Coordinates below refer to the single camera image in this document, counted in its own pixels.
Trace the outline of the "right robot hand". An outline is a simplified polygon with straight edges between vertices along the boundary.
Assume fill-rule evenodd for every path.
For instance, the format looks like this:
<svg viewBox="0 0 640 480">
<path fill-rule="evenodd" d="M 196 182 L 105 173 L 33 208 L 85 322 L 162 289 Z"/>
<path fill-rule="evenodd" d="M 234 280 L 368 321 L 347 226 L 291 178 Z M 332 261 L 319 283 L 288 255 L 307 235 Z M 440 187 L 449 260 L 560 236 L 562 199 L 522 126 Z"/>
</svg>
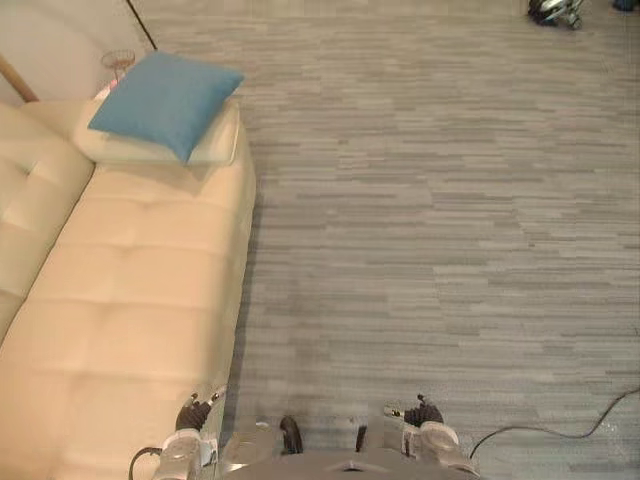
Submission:
<svg viewBox="0 0 640 480">
<path fill-rule="evenodd" d="M 426 422 L 444 423 L 444 418 L 437 406 L 428 401 L 424 394 L 417 395 L 418 405 L 401 409 L 400 407 L 385 406 L 384 415 L 390 418 L 401 419 L 406 424 L 416 428 L 421 427 Z"/>
</svg>

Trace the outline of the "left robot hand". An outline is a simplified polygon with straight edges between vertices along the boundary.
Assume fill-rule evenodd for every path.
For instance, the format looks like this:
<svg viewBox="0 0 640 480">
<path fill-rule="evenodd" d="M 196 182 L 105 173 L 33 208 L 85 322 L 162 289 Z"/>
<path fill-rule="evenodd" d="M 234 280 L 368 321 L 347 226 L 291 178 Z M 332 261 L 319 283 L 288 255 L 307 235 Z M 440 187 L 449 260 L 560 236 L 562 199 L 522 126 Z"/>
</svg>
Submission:
<svg viewBox="0 0 640 480">
<path fill-rule="evenodd" d="M 178 412 L 175 431 L 192 429 L 200 432 L 214 405 L 224 398 L 226 391 L 227 385 L 222 385 L 205 400 L 200 400 L 199 394 L 193 392 Z"/>
</svg>

